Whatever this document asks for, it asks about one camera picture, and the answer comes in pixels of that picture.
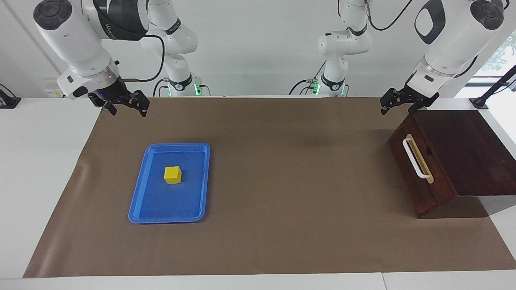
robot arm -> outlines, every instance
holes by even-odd
[[[148,10],[151,23],[149,34],[165,40],[164,68],[168,74],[170,92],[173,96],[199,94],[196,84],[200,83],[200,79],[190,72],[188,62],[180,55],[197,50],[197,36],[178,18],[171,0],[150,0]],[[148,53],[161,58],[162,47],[155,41],[144,38],[141,45]]]
[[[429,107],[450,82],[491,42],[504,21],[501,0],[429,0],[415,20],[419,37],[430,47],[401,90],[380,100],[382,114],[405,103],[410,113]]]
[[[71,99],[88,96],[97,107],[116,113],[114,104],[145,117],[149,100],[131,93],[101,38],[139,40],[147,33],[147,0],[44,0],[34,10],[37,29],[69,68],[57,82]]]
[[[364,0],[343,0],[340,14],[347,29],[332,31],[319,38],[319,51],[326,57],[326,68],[318,78],[321,94],[341,94],[348,70],[348,62],[343,57],[365,53],[373,44],[367,30]]]

white table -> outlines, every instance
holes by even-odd
[[[457,99],[432,107],[470,108]],[[516,270],[21,279],[99,111],[88,99],[24,99],[15,110],[0,110],[0,289],[516,289]],[[516,156],[516,144],[488,111],[481,113]],[[492,219],[516,255],[516,207]]]

power outlet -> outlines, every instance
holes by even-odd
[[[63,93],[61,88],[57,85],[57,83],[55,83],[55,81],[46,83],[43,90],[45,91],[47,98],[64,98],[65,97],[65,94]]]

brown mat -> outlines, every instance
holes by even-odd
[[[416,219],[386,143],[406,112],[351,98],[103,111],[24,277],[515,269],[491,219]],[[212,147],[206,215],[132,224],[143,153],[168,142]]]

brown wooden box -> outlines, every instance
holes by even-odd
[[[487,217],[516,205],[516,160],[478,111],[418,111],[389,147],[419,218]]]

